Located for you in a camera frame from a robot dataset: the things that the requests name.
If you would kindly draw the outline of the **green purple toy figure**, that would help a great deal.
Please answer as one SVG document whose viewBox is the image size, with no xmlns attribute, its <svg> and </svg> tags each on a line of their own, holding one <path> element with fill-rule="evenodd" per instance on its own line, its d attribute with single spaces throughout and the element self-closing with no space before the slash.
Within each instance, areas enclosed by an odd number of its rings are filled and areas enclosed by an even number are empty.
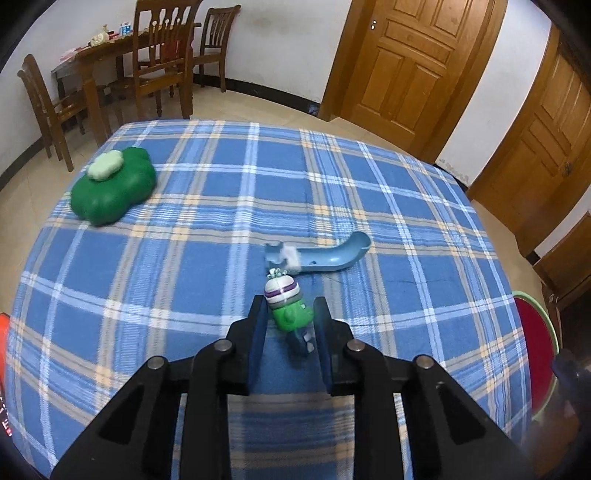
<svg viewBox="0 0 591 480">
<path fill-rule="evenodd" d="M 276 327 L 286 335 L 294 355 L 308 357 L 315 350 L 311 343 L 314 309 L 304 302 L 301 286 L 286 270 L 272 268 L 267 273 L 263 291 Z"/>
</svg>

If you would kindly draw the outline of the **right wooden door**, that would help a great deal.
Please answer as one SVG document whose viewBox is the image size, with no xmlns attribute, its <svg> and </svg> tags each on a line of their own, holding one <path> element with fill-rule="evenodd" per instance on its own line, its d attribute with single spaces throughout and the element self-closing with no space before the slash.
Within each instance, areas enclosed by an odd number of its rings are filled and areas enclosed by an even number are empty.
<svg viewBox="0 0 591 480">
<path fill-rule="evenodd" d="M 529 94 L 468 190 L 528 257 L 590 186 L 590 79 L 552 26 Z"/>
</svg>

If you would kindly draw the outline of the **green flower-shaped box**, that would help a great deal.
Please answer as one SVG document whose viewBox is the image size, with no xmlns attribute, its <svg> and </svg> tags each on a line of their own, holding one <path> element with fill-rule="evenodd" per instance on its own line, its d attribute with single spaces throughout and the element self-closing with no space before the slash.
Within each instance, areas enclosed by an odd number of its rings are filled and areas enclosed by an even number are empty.
<svg viewBox="0 0 591 480">
<path fill-rule="evenodd" d="M 111 150 L 98 155 L 73 185 L 70 207 L 93 226 L 112 224 L 150 197 L 156 179 L 145 149 Z"/>
</svg>

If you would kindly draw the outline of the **wooden chair by wall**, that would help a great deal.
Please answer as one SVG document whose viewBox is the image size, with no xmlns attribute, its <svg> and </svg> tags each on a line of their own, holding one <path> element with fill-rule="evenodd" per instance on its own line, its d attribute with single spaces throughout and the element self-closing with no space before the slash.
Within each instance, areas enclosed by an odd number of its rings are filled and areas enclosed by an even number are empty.
<svg viewBox="0 0 591 480">
<path fill-rule="evenodd" d="M 209 8 L 202 24 L 198 55 L 193 58 L 193 67 L 198 68 L 200 86 L 205 86 L 204 66 L 217 64 L 219 89 L 226 91 L 225 63 L 231 26 L 242 6 Z"/>
</svg>

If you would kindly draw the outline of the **left wooden door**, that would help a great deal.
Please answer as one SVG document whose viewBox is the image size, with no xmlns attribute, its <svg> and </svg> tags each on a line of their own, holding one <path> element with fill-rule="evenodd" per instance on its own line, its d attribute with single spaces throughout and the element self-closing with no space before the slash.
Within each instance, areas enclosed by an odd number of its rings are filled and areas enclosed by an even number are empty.
<svg viewBox="0 0 591 480">
<path fill-rule="evenodd" d="M 504 1 L 355 1 L 318 116 L 435 163 L 498 38 Z"/>
</svg>

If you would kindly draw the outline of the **wooden dining table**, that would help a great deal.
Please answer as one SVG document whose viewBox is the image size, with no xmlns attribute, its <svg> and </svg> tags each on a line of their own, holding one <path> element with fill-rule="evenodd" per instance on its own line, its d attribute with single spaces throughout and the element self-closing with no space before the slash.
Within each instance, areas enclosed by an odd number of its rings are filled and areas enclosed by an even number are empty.
<svg viewBox="0 0 591 480">
<path fill-rule="evenodd" d="M 109 58 L 118 59 L 126 53 L 131 54 L 132 38 L 130 35 L 123 36 L 106 44 L 84 49 L 74 55 L 73 58 L 63 62 L 54 70 L 56 73 L 64 73 L 67 69 L 74 69 L 82 81 L 82 91 L 85 95 L 88 118 L 96 144 L 101 146 L 110 137 L 110 125 L 103 118 L 103 107 L 100 105 L 96 82 L 93 77 L 94 66 Z M 190 93 L 191 93 L 191 114 L 192 114 L 192 58 L 189 64 Z"/>
</svg>

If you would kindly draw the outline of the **red bucket with green rim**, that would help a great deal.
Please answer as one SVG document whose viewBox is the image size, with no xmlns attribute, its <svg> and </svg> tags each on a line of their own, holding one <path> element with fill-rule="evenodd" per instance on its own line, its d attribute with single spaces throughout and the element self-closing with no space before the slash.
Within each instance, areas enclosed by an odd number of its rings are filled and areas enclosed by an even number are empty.
<svg viewBox="0 0 591 480">
<path fill-rule="evenodd" d="M 531 380 L 532 417 L 538 420 L 549 404 L 557 387 L 552 362 L 560 344 L 550 316 L 532 296 L 513 292 L 525 337 Z"/>
</svg>

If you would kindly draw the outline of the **wooden chair near table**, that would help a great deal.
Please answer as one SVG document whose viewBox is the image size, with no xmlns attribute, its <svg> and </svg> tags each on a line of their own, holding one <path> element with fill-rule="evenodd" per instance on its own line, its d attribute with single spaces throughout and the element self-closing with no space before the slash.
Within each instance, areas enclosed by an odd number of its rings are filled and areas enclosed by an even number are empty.
<svg viewBox="0 0 591 480">
<path fill-rule="evenodd" d="M 179 90 L 181 115 L 190 118 L 189 64 L 198 1 L 138 1 L 135 4 L 131 74 L 108 85 L 114 98 L 132 99 L 137 117 L 145 118 L 143 99 L 152 96 L 161 112 L 160 94 Z"/>
</svg>

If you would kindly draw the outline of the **items on dining table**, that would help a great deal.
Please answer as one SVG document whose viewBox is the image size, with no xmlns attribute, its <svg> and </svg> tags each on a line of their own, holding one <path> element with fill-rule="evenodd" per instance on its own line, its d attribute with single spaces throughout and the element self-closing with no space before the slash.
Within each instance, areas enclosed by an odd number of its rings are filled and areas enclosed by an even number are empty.
<svg viewBox="0 0 591 480">
<path fill-rule="evenodd" d="M 73 58 L 75 54 L 81 52 L 84 49 L 106 44 L 107 42 L 126 35 L 130 35 L 131 33 L 132 26 L 130 22 L 122 22 L 116 30 L 110 30 L 107 25 L 103 25 L 102 29 L 97 34 L 93 35 L 85 45 L 78 46 L 64 52 L 60 56 L 60 61 L 64 62 L 70 58 Z"/>
</svg>

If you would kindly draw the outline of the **wooden door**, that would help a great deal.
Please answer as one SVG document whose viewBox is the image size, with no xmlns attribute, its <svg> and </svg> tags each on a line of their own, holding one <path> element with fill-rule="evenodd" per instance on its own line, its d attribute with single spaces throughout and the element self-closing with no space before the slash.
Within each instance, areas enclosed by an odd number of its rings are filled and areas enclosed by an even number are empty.
<svg viewBox="0 0 591 480">
<path fill-rule="evenodd" d="M 590 186 L 590 79 L 552 26 L 529 94 L 468 190 L 528 257 Z"/>
<path fill-rule="evenodd" d="M 318 116 L 435 163 L 498 38 L 504 1 L 355 1 Z"/>
</svg>

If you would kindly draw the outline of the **wooden chair front left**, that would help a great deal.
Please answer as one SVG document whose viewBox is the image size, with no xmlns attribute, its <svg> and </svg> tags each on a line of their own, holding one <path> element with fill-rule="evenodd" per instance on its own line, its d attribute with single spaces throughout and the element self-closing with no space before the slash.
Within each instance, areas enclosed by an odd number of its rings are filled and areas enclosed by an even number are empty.
<svg viewBox="0 0 591 480">
<path fill-rule="evenodd" d="M 69 172 L 74 170 L 63 125 L 75 119 L 81 135 L 85 134 L 82 111 L 86 109 L 84 94 L 74 91 L 64 98 L 52 100 L 35 57 L 27 54 L 21 69 L 17 72 L 28 94 L 34 116 L 40 129 L 41 139 L 47 157 L 51 149 L 60 161 L 64 161 Z"/>
</svg>

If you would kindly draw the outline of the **blue plaid tablecloth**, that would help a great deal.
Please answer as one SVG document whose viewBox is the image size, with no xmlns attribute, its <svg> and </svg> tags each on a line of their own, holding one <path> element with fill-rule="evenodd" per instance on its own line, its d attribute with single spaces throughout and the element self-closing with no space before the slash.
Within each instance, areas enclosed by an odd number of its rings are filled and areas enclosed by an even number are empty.
<svg viewBox="0 0 591 480">
<path fill-rule="evenodd" d="M 151 356 L 189 357 L 249 312 L 266 245 L 327 247 L 360 231 L 353 267 L 301 275 L 304 299 L 384 354 L 433 356 L 516 443 L 531 422 L 521 322 L 495 249 L 454 178 L 410 156 L 256 123 L 131 123 L 150 199 L 95 228 L 52 207 L 16 291 L 6 405 L 13 440 L 48 474 Z"/>
</svg>

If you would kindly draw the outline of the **red plastic stool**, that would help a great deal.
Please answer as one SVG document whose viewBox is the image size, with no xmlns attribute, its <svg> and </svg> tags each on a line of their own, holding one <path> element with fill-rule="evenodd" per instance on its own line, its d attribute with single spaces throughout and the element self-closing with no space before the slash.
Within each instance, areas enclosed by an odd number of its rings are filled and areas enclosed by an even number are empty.
<svg viewBox="0 0 591 480">
<path fill-rule="evenodd" d="M 6 370 L 6 349 L 8 332 L 10 330 L 10 317 L 8 314 L 0 313 L 0 387 L 1 387 L 1 425 L 8 437 L 12 436 L 12 429 L 8 419 L 5 395 L 5 370 Z"/>
</svg>

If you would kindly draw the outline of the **blue curved plastic toy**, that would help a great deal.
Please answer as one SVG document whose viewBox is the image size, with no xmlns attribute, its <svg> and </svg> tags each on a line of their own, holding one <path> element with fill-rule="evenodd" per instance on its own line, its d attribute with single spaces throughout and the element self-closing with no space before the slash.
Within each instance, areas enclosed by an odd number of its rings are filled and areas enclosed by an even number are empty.
<svg viewBox="0 0 591 480">
<path fill-rule="evenodd" d="M 332 247 L 297 247 L 283 242 L 266 244 L 266 268 L 280 269 L 288 275 L 301 273 L 332 273 L 347 269 L 369 252 L 372 240 L 356 231 L 348 239 Z"/>
</svg>

